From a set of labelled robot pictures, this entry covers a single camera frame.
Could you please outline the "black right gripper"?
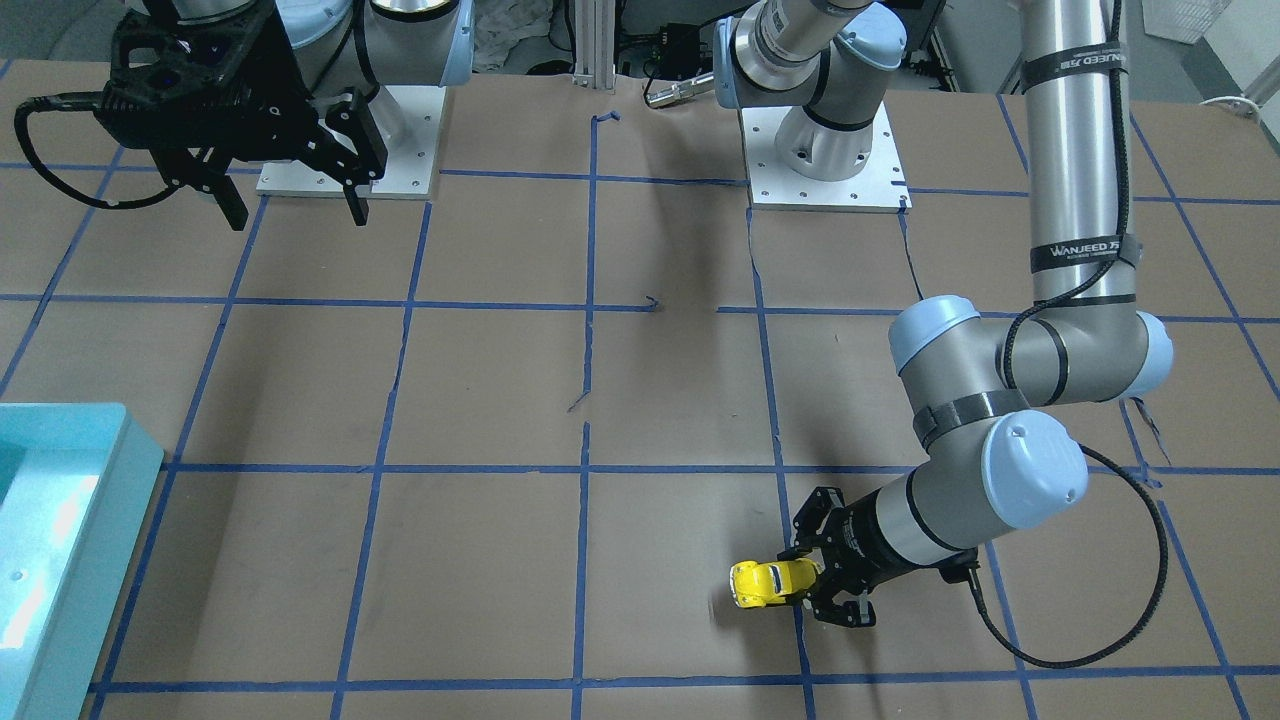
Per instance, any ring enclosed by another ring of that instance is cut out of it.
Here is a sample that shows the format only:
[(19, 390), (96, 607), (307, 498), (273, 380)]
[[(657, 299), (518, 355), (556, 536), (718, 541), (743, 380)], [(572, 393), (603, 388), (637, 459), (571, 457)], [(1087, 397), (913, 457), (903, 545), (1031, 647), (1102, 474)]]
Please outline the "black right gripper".
[(339, 183), (356, 225), (358, 187), (385, 176), (388, 150), (369, 100), (347, 88), (323, 120), (275, 12), (206, 22), (129, 12), (111, 37), (111, 69), (95, 113), (120, 145), (152, 154), (170, 188), (210, 196), (233, 231), (248, 209), (227, 174), (234, 160), (298, 160)]

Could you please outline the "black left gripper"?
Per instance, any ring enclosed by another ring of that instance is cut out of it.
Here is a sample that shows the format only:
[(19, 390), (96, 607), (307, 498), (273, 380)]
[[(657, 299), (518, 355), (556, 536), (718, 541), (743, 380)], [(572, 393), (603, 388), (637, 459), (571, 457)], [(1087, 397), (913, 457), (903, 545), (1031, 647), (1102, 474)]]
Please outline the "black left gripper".
[(803, 605), (819, 623), (860, 629), (877, 624), (869, 593), (919, 569), (936, 569), (947, 583), (968, 579), (977, 550), (936, 539), (913, 511), (906, 486), (883, 486), (845, 505), (837, 487), (818, 487), (794, 518), (792, 543), (778, 552), (791, 561), (819, 552), (817, 583), (787, 605)]

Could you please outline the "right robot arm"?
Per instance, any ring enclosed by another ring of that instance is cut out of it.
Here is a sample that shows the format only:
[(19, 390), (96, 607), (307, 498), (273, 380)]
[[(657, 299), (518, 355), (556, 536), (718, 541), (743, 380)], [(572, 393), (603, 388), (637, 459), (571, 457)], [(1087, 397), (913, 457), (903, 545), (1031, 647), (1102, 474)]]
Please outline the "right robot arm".
[(342, 197), (362, 225), (372, 199), (429, 196), (472, 17), (470, 1), (131, 1), (93, 115), (237, 231), (234, 161), (262, 165), (262, 193)]

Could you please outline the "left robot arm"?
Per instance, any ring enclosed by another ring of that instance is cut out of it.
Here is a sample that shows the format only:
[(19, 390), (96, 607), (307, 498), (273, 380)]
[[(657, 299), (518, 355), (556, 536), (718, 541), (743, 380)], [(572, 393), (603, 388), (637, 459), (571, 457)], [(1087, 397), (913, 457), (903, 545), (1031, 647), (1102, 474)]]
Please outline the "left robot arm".
[(1048, 410), (1137, 398), (1172, 369), (1137, 306), (1129, 51), (1120, 1), (1020, 1), (1032, 301), (1010, 319), (938, 295), (890, 327), (925, 461), (854, 502), (814, 489), (792, 543), (730, 573), (742, 609), (791, 605), (872, 626), (870, 592), (911, 571), (970, 582), (978, 548), (1085, 496), (1087, 455)]

